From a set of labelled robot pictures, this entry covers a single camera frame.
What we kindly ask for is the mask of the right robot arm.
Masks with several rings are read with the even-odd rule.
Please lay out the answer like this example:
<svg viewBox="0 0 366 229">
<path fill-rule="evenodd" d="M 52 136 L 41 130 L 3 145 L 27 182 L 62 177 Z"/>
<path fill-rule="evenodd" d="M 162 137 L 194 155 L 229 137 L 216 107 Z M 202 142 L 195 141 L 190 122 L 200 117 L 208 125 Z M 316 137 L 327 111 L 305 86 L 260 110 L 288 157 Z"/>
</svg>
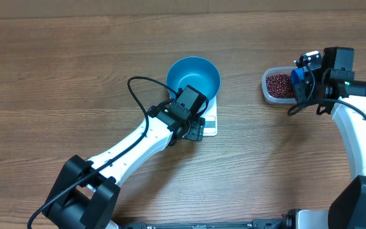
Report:
<svg viewBox="0 0 366 229">
<path fill-rule="evenodd" d="M 329 114 L 346 148 L 351 182 L 327 210 L 288 212 L 282 228 L 366 228 L 366 81 L 355 79 L 354 50 L 325 48 L 295 60 L 291 84 L 296 100 L 287 114 L 317 106 Z"/>
</svg>

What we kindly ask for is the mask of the blue plastic measuring scoop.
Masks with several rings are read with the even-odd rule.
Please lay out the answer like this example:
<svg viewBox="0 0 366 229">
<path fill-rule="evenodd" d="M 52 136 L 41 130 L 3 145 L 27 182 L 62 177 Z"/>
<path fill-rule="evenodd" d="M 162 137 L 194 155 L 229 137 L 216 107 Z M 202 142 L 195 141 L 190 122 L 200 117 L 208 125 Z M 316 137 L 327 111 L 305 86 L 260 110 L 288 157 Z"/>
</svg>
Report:
<svg viewBox="0 0 366 229">
<path fill-rule="evenodd" d="M 290 78 L 293 91 L 296 91 L 298 88 L 303 87 L 305 79 L 304 68 L 300 67 L 293 69 L 290 74 Z"/>
</svg>

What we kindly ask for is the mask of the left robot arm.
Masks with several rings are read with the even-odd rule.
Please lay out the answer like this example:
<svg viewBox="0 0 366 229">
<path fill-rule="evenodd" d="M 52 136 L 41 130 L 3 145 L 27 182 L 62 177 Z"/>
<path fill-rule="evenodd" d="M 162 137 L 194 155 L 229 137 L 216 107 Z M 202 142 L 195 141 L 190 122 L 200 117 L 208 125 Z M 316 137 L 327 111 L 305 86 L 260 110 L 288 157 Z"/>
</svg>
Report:
<svg viewBox="0 0 366 229">
<path fill-rule="evenodd" d="M 145 120 L 107 151 L 65 162 L 42 214 L 58 228 L 117 228 L 112 220 L 121 185 L 146 160 L 179 139 L 200 141 L 208 98 L 192 86 L 152 106 Z"/>
</svg>

